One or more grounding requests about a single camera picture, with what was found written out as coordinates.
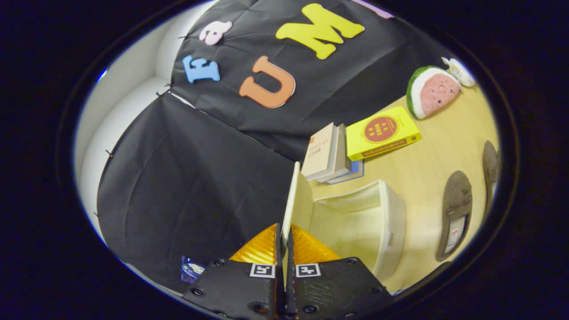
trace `orange letter u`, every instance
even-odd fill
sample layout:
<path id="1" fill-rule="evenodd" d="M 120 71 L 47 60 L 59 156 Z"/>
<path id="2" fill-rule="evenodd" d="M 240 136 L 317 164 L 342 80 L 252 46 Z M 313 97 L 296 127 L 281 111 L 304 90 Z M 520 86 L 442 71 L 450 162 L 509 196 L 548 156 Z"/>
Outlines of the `orange letter u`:
<path id="1" fill-rule="evenodd" d="M 253 72 L 264 72 L 281 83 L 281 89 L 275 93 L 258 85 L 253 77 L 247 77 L 241 84 L 239 95 L 250 97 L 265 108 L 278 108 L 292 96 L 296 88 L 294 78 L 285 70 L 269 62 L 267 56 L 261 56 L 253 64 Z"/>

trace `black cloth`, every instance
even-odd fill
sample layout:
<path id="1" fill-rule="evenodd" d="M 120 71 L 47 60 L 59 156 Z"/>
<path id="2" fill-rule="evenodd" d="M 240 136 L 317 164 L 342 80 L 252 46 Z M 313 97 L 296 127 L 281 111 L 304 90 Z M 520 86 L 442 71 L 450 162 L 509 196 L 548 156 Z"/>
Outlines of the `black cloth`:
<path id="1" fill-rule="evenodd" d="M 446 67 L 451 56 L 437 42 L 405 22 L 384 19 L 350 0 L 318 3 L 365 30 L 326 59 L 292 39 L 277 39 L 285 23 L 311 23 L 301 9 L 313 0 L 220 0 L 195 23 L 176 57 L 172 92 L 224 123 L 255 138 L 294 161 L 304 160 L 308 139 L 334 122 L 351 125 L 405 95 L 413 72 L 426 65 Z M 213 21 L 233 23 L 215 45 L 199 40 Z M 191 55 L 218 64 L 221 79 L 189 83 L 182 59 Z M 253 73 L 260 56 L 290 73 L 296 90 L 279 108 L 267 109 L 239 88 L 248 76 L 271 92 L 280 84 L 271 76 Z"/>
<path id="2" fill-rule="evenodd" d="M 129 126 L 97 195 L 105 242 L 184 292 L 181 257 L 229 258 L 284 217 L 294 164 L 166 93 Z"/>

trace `fabric storage bin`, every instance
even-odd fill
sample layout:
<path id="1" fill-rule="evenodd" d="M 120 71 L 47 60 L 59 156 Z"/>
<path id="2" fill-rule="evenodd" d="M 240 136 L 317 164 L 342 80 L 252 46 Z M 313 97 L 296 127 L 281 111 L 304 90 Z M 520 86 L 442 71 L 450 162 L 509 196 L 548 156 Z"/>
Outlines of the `fabric storage bin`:
<path id="1" fill-rule="evenodd" d="M 291 224 L 303 228 L 340 258 L 358 257 L 378 280 L 395 272 L 405 240 L 405 203 L 383 180 L 328 198 L 313 199 L 295 164 L 282 240 Z"/>

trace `yellow letter m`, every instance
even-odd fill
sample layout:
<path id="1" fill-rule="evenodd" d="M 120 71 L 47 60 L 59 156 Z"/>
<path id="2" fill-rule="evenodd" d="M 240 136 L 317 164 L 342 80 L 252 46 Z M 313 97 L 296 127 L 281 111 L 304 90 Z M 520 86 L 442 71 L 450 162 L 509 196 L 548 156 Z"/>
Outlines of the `yellow letter m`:
<path id="1" fill-rule="evenodd" d="M 361 24 L 348 21 L 322 8 L 317 3 L 305 6 L 302 8 L 302 13 L 312 21 L 312 24 L 285 23 L 277 30 L 277 39 L 290 38 L 298 41 L 316 51 L 319 59 L 326 59 L 336 50 L 336 47 L 331 43 L 324 44 L 317 39 L 344 43 L 334 28 L 339 30 L 345 38 L 353 38 L 364 30 Z"/>

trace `yellow book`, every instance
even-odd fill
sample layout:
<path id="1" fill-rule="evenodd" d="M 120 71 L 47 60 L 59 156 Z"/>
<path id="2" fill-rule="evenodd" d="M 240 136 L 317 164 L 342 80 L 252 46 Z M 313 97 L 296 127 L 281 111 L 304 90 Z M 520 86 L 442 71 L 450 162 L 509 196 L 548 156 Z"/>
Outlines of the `yellow book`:
<path id="1" fill-rule="evenodd" d="M 396 106 L 346 127 L 348 158 L 357 161 L 421 139 L 419 128 L 404 107 Z"/>

